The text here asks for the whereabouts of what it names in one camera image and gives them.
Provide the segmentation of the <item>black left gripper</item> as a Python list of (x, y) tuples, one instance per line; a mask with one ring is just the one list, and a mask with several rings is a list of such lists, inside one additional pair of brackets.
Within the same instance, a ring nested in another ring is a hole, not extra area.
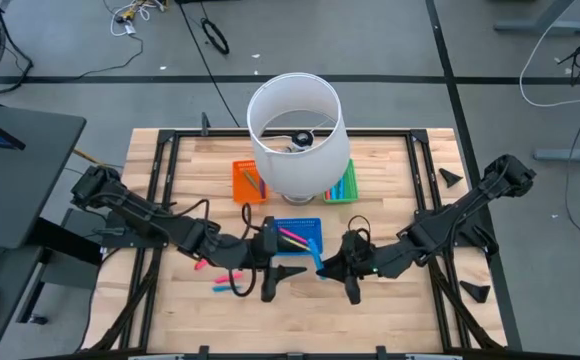
[[(255, 228), (255, 234), (248, 240), (248, 250), (242, 263), (243, 268), (264, 271), (271, 266), (271, 259), (278, 251), (278, 233), (273, 216), (266, 216), (261, 226)], [(273, 279), (282, 281), (299, 275), (306, 267), (286, 267), (279, 265), (274, 268)]]

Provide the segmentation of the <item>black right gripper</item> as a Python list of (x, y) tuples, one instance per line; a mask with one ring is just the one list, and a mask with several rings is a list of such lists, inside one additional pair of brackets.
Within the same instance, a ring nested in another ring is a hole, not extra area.
[(347, 277), (364, 278), (376, 275), (376, 246), (367, 229), (348, 230), (342, 237), (341, 249), (322, 262), (316, 274), (322, 278), (345, 280)]

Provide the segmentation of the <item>blue plastic basket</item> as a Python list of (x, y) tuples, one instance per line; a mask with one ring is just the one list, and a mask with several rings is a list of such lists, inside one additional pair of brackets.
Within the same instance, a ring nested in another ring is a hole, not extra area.
[(279, 228), (285, 228), (308, 241), (313, 239), (319, 249), (320, 254), (323, 252), (323, 238), (321, 231), (321, 220), (319, 218), (282, 218), (276, 219), (275, 225), (277, 233), (280, 236), (278, 245), (278, 255), (294, 256), (294, 255), (309, 255), (310, 251), (303, 250), (296, 246), (289, 244), (282, 239), (283, 236), (279, 232)]

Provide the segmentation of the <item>green plastic basket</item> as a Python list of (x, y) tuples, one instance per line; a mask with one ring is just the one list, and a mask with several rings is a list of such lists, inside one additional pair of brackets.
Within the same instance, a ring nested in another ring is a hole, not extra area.
[(357, 187), (356, 181), (356, 172), (354, 161), (352, 159), (349, 160), (346, 171), (342, 177), (345, 177), (345, 197), (343, 199), (336, 199), (336, 200), (326, 200), (325, 199), (325, 192), (323, 193), (323, 200), (325, 203), (328, 204), (338, 204), (338, 203), (351, 203), (355, 202), (359, 198), (359, 192)]

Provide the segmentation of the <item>orange plastic basket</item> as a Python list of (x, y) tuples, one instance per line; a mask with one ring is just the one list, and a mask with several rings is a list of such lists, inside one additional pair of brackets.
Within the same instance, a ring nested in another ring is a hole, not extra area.
[(259, 204), (265, 202), (267, 200), (267, 185), (266, 199), (263, 200), (260, 193), (258, 193), (243, 176), (243, 170), (250, 171), (258, 181), (262, 178), (258, 173), (254, 160), (234, 161), (232, 164), (233, 200), (240, 204)]

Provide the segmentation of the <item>white shade silver lamp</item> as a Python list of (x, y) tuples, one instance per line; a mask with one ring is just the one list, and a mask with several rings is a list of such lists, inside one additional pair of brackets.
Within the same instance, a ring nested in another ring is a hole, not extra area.
[[(274, 150), (264, 144), (268, 124), (296, 111), (323, 115), (334, 122), (334, 128), (325, 139), (299, 152)], [(338, 94), (324, 79), (302, 72), (272, 78), (252, 96), (246, 122), (260, 177), (289, 202), (309, 202), (344, 176), (350, 142)]]

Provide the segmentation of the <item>black spare finger piece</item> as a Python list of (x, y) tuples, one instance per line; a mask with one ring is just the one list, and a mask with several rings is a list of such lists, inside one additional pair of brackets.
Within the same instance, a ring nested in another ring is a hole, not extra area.
[(486, 303), (491, 291), (490, 285), (476, 285), (464, 280), (459, 282), (459, 285), (465, 290), (465, 292), (473, 298), (477, 303)]
[(440, 173), (441, 177), (444, 179), (447, 188), (453, 187), (454, 185), (458, 184), (463, 179), (462, 176), (455, 174), (455, 173), (453, 173), (447, 169), (444, 169), (444, 168), (440, 168), (439, 173)]

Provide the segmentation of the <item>dark grey desk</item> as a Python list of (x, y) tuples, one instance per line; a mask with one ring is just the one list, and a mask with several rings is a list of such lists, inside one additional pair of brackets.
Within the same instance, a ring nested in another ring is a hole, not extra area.
[(0, 107), (0, 129), (24, 144), (0, 147), (0, 248), (22, 246), (67, 164), (86, 119)]

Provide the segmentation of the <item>black aluminium table frame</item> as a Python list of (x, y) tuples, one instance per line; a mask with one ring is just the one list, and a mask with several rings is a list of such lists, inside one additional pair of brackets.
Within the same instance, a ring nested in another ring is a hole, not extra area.
[[(317, 218), (323, 253), (334, 255), (348, 228), (367, 226), (374, 244), (392, 243), (419, 205), (447, 204), (464, 195), (465, 184), (447, 187), (440, 168), (460, 172), (462, 163), (451, 129), (353, 129), (349, 133), (359, 197), (347, 204), (315, 199), (287, 204), (279, 195), (252, 208), (253, 218)], [(244, 230), (241, 207), (232, 198), (232, 165), (253, 151), (248, 133), (215, 129), (208, 136), (184, 134), (178, 144), (160, 139), (158, 129), (132, 133), (123, 182), (139, 194), (153, 193), (175, 211), (208, 216), (225, 232)], [(351, 304), (341, 283), (322, 280), (309, 256), (281, 256), (278, 263), (300, 273), (283, 280), (275, 298), (263, 302), (258, 289), (244, 297), (216, 292), (219, 268), (196, 269), (174, 248), (161, 257), (150, 312), (147, 349), (151, 353), (190, 353), (207, 346), (212, 354), (331, 353), (342, 358), (385, 346), (391, 353), (437, 352), (444, 341), (474, 345), (449, 302), (436, 305), (427, 268), (412, 266), (395, 279), (367, 277), (361, 301)]]

